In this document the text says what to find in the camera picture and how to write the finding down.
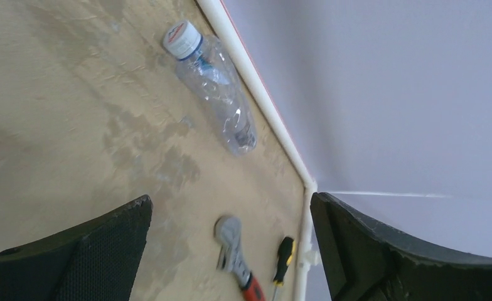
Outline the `clear crushed bottle back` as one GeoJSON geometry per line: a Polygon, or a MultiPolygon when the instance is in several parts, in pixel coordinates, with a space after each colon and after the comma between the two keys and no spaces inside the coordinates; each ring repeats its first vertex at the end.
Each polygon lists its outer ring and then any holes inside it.
{"type": "Polygon", "coordinates": [[[187,19],[172,25],[163,46],[176,60],[177,77],[209,110],[223,145],[234,155],[255,149],[257,131],[236,67],[222,42],[187,19]]]}

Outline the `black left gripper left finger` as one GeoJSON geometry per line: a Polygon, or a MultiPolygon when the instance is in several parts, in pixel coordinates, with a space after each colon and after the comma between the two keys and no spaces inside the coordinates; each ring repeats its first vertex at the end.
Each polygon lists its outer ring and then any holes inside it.
{"type": "Polygon", "coordinates": [[[0,252],[0,300],[129,300],[151,218],[151,198],[143,195],[0,252]]]}

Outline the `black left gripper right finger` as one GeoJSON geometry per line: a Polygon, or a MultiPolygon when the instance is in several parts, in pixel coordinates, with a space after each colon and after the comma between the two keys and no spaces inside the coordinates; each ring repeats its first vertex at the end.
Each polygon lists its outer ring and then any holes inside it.
{"type": "Polygon", "coordinates": [[[311,216],[332,300],[492,300],[492,258],[416,238],[328,193],[311,216]]]}

